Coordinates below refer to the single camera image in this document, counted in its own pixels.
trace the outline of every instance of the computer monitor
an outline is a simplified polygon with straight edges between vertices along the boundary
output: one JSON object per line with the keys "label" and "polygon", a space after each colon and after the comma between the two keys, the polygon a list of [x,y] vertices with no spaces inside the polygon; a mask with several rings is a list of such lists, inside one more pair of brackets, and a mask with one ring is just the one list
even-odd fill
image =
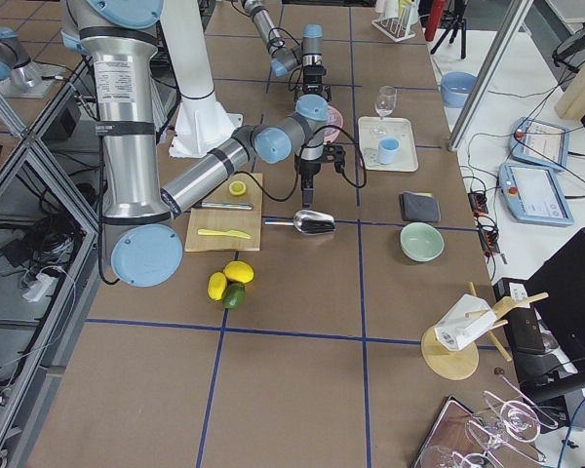
{"label": "computer monitor", "polygon": [[585,387],[585,228],[580,229],[525,282],[529,293],[546,292],[536,309],[579,374],[528,392],[545,401]]}

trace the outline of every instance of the tripod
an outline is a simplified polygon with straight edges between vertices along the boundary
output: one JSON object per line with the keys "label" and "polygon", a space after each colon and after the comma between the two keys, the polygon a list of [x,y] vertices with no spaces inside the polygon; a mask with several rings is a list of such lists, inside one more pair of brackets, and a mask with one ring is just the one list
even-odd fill
{"label": "tripod", "polygon": [[449,34],[450,39],[448,39],[448,43],[452,44],[455,40],[455,37],[457,37],[457,32],[461,30],[461,58],[466,58],[466,18],[464,17],[464,13],[466,12],[467,6],[468,0],[455,0],[452,22],[450,23],[450,26],[447,27],[440,40],[436,43],[435,46],[433,46],[433,49],[431,49],[431,55],[436,53],[438,48],[442,45],[443,41]]}

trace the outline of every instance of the blue bucket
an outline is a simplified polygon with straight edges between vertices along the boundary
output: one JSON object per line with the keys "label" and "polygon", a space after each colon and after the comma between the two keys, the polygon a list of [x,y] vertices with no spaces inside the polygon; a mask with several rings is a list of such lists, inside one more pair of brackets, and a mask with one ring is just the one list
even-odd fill
{"label": "blue bucket", "polygon": [[442,77],[440,92],[446,107],[463,107],[475,87],[477,77],[463,71],[452,71]]}

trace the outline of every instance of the wooden cutting board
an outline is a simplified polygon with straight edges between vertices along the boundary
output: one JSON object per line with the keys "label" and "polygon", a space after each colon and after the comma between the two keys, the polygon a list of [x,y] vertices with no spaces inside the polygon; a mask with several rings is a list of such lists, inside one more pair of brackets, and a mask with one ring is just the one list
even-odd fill
{"label": "wooden cutting board", "polygon": [[[262,174],[252,174],[262,185]],[[229,184],[234,180],[241,180],[247,185],[247,193],[240,197],[230,195]],[[262,227],[262,191],[255,182],[245,174],[236,174],[226,180],[217,190],[206,197],[209,202],[251,203],[253,209],[220,210],[220,209],[193,209],[188,220],[186,243],[187,252],[205,251],[259,251],[260,229]],[[200,236],[198,229],[215,229],[227,231],[236,229],[247,232],[251,239],[224,236]]]}

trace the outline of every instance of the blue cable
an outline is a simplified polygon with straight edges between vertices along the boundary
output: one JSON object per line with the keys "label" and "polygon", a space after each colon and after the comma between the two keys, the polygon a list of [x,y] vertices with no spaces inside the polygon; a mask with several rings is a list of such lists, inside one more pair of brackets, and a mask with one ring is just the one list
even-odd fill
{"label": "blue cable", "polygon": [[585,398],[578,405],[578,407],[576,407],[576,409],[574,410],[574,413],[572,414],[572,419],[570,420],[569,425],[567,426],[567,432],[565,433],[565,439],[563,440],[564,444],[562,445],[562,451],[559,454],[559,461],[557,462],[557,468],[561,468],[561,466],[562,466],[562,460],[564,459],[564,452],[566,451],[566,446],[567,446],[567,443],[569,442],[569,435],[572,433],[572,426],[574,425],[574,420],[576,419],[578,412],[581,411],[581,408],[583,408],[584,406],[585,406]]}

